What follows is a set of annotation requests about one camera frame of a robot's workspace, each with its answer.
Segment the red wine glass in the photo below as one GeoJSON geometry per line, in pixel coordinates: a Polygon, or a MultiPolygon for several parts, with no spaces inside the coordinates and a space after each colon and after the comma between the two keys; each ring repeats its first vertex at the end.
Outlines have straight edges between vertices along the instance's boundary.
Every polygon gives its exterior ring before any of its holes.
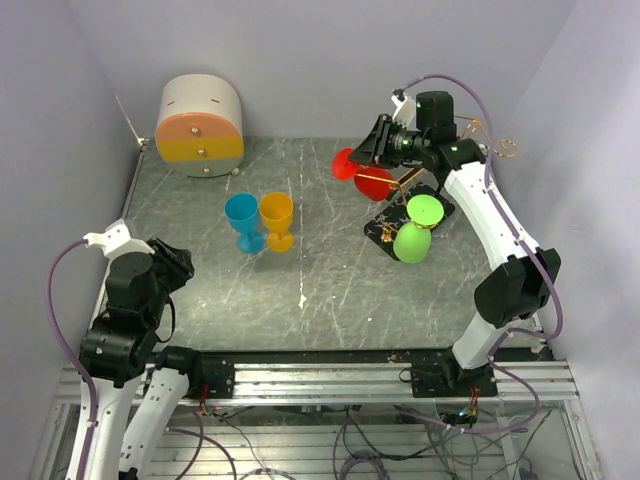
{"type": "Polygon", "coordinates": [[[392,192],[394,179],[388,170],[363,166],[349,159],[352,148],[340,150],[332,161],[331,172],[340,181],[352,180],[356,189],[368,199],[385,200],[392,192]]]}

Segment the blue wine glass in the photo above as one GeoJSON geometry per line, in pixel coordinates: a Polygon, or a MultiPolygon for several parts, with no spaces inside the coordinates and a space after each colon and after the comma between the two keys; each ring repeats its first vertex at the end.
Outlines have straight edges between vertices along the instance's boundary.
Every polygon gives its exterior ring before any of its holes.
{"type": "Polygon", "coordinates": [[[238,233],[237,247],[245,254],[257,254],[265,246],[259,231],[258,200],[252,194],[242,192],[231,196],[225,203],[224,214],[233,230],[238,233]]]}

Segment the orange wine glass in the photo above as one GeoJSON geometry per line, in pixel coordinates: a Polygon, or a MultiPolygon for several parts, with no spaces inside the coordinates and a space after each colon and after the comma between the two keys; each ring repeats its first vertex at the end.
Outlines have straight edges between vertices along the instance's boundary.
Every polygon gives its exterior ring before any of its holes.
{"type": "Polygon", "coordinates": [[[267,246],[277,253],[290,250],[294,244],[294,236],[289,231],[294,213],[292,198],[283,192],[268,193],[259,202],[259,212],[268,231],[267,246]]]}

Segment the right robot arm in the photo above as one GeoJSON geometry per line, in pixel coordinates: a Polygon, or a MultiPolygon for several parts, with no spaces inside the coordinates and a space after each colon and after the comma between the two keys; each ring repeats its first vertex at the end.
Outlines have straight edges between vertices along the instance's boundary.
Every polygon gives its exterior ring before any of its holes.
{"type": "Polygon", "coordinates": [[[492,183],[492,148],[458,136],[449,93],[423,92],[416,99],[397,93],[392,101],[394,114],[380,115],[348,160],[386,170],[418,162],[462,208],[492,269],[474,292],[473,319],[452,347],[455,362],[440,373],[442,387],[459,396],[475,385],[474,370],[487,365],[500,343],[554,297],[561,260],[556,250],[540,249],[492,183]]]}

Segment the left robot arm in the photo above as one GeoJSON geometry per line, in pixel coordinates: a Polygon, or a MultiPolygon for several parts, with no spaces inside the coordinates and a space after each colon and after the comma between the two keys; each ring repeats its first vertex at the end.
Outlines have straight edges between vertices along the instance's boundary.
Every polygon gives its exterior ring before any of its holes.
{"type": "Polygon", "coordinates": [[[203,387],[198,354],[161,355],[139,407],[132,403],[146,362],[160,339],[171,294],[194,276],[192,255],[159,239],[128,240],[107,255],[106,310],[83,338],[79,356],[80,424],[69,474],[73,479],[143,479],[165,426],[182,397],[203,387]]]}

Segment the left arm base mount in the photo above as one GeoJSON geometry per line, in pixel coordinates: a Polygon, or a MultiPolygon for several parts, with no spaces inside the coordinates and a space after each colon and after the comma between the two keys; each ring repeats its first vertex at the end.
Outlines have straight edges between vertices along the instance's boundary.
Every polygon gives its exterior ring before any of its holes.
{"type": "Polygon", "coordinates": [[[157,369],[177,370],[188,378],[188,399],[231,399],[235,385],[234,365],[222,356],[198,350],[167,346],[154,358],[157,369]]]}

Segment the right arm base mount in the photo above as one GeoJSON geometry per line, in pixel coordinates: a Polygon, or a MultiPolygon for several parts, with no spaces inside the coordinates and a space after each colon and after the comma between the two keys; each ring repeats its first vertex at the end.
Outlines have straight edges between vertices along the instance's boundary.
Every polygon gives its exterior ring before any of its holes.
{"type": "Polygon", "coordinates": [[[427,349],[410,361],[409,385],[414,398],[471,397],[475,390],[480,397],[498,394],[493,369],[484,365],[463,369],[452,349],[427,349]]]}

